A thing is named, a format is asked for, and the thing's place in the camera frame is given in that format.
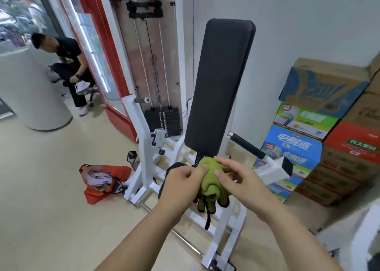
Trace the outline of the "green and black glove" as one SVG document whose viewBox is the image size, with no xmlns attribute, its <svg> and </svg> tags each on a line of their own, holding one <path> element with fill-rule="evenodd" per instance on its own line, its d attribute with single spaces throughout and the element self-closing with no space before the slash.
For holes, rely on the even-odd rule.
<svg viewBox="0 0 380 271">
<path fill-rule="evenodd" d="M 219 204 L 223 208 L 227 208 L 230 205 L 230 193 L 222 186 L 214 172 L 216 170 L 224 170 L 224 172 L 227 173 L 231 172 L 232 169 L 226 165 L 218 163 L 211 157 L 204 157 L 199 162 L 199 165 L 204 164 L 209 166 L 209 171 L 203 177 L 197 197 L 193 202 L 197 205 L 198 212 L 205 212 L 207 214 L 204 228 L 205 230 L 209 230 L 211 225 L 211 215 L 216 213 L 216 204 Z"/>
</svg>

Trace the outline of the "brown and blue cardboard box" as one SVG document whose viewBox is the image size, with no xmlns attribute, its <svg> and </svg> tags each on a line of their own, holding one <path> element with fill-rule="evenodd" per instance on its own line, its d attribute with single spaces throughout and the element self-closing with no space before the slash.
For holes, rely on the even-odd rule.
<svg viewBox="0 0 380 271">
<path fill-rule="evenodd" d="M 342 118 L 370 83 L 364 67 L 298 58 L 279 101 Z"/>
</svg>

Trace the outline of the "green and white carton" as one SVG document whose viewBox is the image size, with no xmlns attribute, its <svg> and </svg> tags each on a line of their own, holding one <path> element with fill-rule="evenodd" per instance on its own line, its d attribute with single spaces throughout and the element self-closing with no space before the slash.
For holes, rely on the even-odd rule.
<svg viewBox="0 0 380 271">
<path fill-rule="evenodd" d="M 282 102 L 273 120 L 273 125 L 322 142 L 339 120 L 333 116 Z"/>
</svg>

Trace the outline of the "white pouch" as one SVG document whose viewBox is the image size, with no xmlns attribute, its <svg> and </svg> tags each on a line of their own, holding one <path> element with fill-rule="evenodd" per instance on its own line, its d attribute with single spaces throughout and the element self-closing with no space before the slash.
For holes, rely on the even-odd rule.
<svg viewBox="0 0 380 271">
<path fill-rule="evenodd" d="M 112 183 L 113 176 L 111 173 L 89 171 L 86 175 L 86 181 L 92 187 L 106 186 Z"/>
</svg>

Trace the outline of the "person's left forearm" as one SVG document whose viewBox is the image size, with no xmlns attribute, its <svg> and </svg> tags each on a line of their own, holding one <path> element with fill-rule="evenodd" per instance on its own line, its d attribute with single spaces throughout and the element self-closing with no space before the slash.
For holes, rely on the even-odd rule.
<svg viewBox="0 0 380 271">
<path fill-rule="evenodd" d="M 173 210 L 154 208 L 94 271 L 151 271 L 180 217 Z"/>
</svg>

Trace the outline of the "white sneaker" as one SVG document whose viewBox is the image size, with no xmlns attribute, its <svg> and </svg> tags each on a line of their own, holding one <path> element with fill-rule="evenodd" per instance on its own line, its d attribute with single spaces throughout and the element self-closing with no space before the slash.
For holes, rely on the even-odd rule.
<svg viewBox="0 0 380 271">
<path fill-rule="evenodd" d="M 91 88 L 91 83 L 81 80 L 75 83 L 74 87 L 76 94 L 83 95 Z"/>
</svg>

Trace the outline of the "black seat pad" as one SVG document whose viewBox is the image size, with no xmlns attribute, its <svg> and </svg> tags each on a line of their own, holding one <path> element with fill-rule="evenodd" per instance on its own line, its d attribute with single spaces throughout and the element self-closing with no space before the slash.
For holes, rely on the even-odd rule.
<svg viewBox="0 0 380 271">
<path fill-rule="evenodd" d="M 174 175 L 178 175 L 180 179 L 185 178 L 186 173 L 184 173 L 184 169 L 183 169 L 184 167 L 189 167 L 189 165 L 184 164 L 182 162 L 176 162 L 176 163 L 172 164 L 166 170 L 166 173 L 165 173 L 165 176 L 164 176 L 164 180 L 163 180 L 163 182 L 162 182 L 162 184 L 160 186 L 160 189 L 159 189 L 158 199 L 160 199 L 161 196 L 162 196 L 162 192 L 163 192 L 164 185 L 165 185 L 165 182 L 166 182 L 166 179 L 167 179 L 168 175 L 174 174 Z"/>
</svg>

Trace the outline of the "person's right hand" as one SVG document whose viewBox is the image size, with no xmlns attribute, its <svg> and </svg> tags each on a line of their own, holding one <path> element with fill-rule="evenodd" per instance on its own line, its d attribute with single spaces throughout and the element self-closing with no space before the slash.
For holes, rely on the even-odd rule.
<svg viewBox="0 0 380 271">
<path fill-rule="evenodd" d="M 238 182 L 222 184 L 222 186 L 262 221 L 269 223 L 286 211 L 286 208 L 252 169 L 231 159 L 217 156 L 214 159 L 238 174 Z"/>
</svg>

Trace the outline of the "red glass-door cooler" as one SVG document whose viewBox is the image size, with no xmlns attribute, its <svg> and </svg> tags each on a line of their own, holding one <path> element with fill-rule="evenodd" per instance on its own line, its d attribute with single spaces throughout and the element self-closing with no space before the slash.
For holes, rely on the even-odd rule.
<svg viewBox="0 0 380 271">
<path fill-rule="evenodd" d="M 129 95 L 101 0 L 59 0 L 97 83 L 110 122 L 133 142 L 137 133 L 121 99 Z"/>
</svg>

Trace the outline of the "black weight stack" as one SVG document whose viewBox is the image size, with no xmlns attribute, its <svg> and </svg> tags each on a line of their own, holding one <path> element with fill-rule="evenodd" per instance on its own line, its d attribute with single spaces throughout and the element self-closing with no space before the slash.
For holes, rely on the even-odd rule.
<svg viewBox="0 0 380 271">
<path fill-rule="evenodd" d="M 145 120 L 151 133 L 156 129 L 164 129 L 166 137 L 182 135 L 178 107 L 162 107 L 144 111 Z"/>
</svg>

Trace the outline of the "orange bag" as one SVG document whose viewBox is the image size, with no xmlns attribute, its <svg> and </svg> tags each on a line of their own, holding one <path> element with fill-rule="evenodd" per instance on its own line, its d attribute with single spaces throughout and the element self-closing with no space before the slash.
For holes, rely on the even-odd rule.
<svg viewBox="0 0 380 271">
<path fill-rule="evenodd" d="M 87 184 L 86 175 L 89 171 L 111 173 L 113 181 L 110 185 L 92 187 Z M 110 195 L 124 193 L 126 187 L 124 183 L 129 179 L 132 169 L 128 166 L 111 166 L 111 165 L 89 165 L 83 164 L 79 173 L 86 185 L 84 197 L 89 205 L 94 205 Z"/>
</svg>

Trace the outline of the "large blue carton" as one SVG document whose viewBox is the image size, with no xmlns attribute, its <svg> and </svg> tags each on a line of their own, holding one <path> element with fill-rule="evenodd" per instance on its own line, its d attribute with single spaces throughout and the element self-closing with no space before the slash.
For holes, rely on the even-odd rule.
<svg viewBox="0 0 380 271">
<path fill-rule="evenodd" d="M 313 170 L 320 162 L 322 142 L 272 125 L 261 150 L 272 159 L 288 158 L 301 169 Z"/>
</svg>

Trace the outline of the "black backrest pad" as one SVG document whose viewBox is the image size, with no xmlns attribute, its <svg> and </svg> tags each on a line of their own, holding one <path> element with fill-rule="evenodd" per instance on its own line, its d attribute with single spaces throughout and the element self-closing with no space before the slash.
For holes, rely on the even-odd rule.
<svg viewBox="0 0 380 271">
<path fill-rule="evenodd" d="M 219 153 L 256 32 L 251 20 L 206 24 L 184 144 L 197 158 Z"/>
</svg>

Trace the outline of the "brown carton with green labels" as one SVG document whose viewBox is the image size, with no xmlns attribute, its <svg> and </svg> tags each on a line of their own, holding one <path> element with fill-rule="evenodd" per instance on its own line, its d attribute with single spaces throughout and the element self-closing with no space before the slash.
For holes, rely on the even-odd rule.
<svg viewBox="0 0 380 271">
<path fill-rule="evenodd" d="M 361 185 L 361 183 L 321 165 L 316 166 L 316 168 L 307 175 L 306 180 L 340 196 L 349 195 Z"/>
<path fill-rule="evenodd" d="M 380 175 L 380 165 L 323 145 L 319 165 L 356 182 L 368 182 Z"/>
<path fill-rule="evenodd" d="M 313 183 L 311 181 L 308 181 L 304 179 L 294 190 L 294 192 L 297 192 L 317 203 L 319 203 L 322 206 L 335 206 L 338 204 L 342 196 L 339 194 L 336 194 L 324 187 L 321 187 L 320 185 L 317 185 L 316 183 Z"/>
</svg>

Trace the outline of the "red carton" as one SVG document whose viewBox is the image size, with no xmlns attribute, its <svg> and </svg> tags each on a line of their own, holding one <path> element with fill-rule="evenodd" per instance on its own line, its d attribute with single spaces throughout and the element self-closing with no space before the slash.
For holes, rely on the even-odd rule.
<svg viewBox="0 0 380 271">
<path fill-rule="evenodd" d="M 324 144 L 380 165 L 380 130 L 340 121 L 327 135 Z"/>
</svg>

